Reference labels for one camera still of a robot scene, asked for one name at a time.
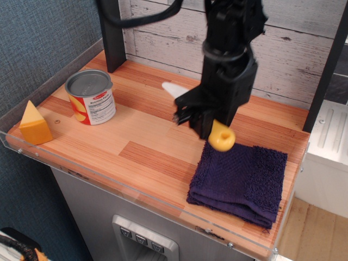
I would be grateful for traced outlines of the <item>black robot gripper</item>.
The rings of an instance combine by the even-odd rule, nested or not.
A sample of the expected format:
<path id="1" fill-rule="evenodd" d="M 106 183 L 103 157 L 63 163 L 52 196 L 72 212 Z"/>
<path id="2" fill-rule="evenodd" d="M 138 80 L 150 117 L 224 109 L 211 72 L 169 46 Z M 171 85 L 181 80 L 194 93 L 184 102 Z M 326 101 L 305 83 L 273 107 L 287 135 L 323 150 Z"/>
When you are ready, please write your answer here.
<path id="1" fill-rule="evenodd" d="M 218 50 L 206 40 L 203 53 L 201 82 L 175 99 L 173 121 L 189 122 L 199 138 L 207 140 L 214 118 L 230 126 L 238 108 L 249 101 L 258 64 L 250 43 Z"/>

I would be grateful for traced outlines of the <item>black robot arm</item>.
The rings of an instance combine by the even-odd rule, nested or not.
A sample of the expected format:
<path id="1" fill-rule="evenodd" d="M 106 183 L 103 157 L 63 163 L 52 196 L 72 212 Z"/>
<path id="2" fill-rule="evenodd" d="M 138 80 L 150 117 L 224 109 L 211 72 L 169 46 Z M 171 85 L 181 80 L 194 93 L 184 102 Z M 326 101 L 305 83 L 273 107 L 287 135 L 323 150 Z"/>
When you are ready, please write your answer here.
<path id="1" fill-rule="evenodd" d="M 249 101 L 258 69 L 251 41 L 264 32 L 267 21 L 261 1 L 206 1 L 205 8 L 201 82 L 175 99 L 177 124 L 188 122 L 204 140 L 214 120 L 230 126 L 238 108 Z"/>

